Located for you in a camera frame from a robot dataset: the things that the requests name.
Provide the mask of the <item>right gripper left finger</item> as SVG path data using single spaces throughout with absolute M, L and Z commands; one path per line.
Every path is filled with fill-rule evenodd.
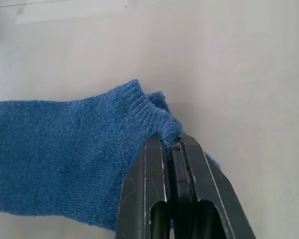
M 158 134 L 147 138 L 122 185 L 116 239 L 170 239 L 173 169 Z

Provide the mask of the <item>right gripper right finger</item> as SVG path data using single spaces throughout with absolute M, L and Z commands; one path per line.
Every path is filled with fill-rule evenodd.
M 230 181 L 196 139 L 178 137 L 169 176 L 175 239 L 255 239 Z

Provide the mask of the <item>blue sock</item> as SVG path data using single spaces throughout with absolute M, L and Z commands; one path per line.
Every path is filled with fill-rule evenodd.
M 137 80 L 81 100 L 0 101 L 0 211 L 114 230 L 123 181 L 144 141 L 182 133 L 161 92 Z

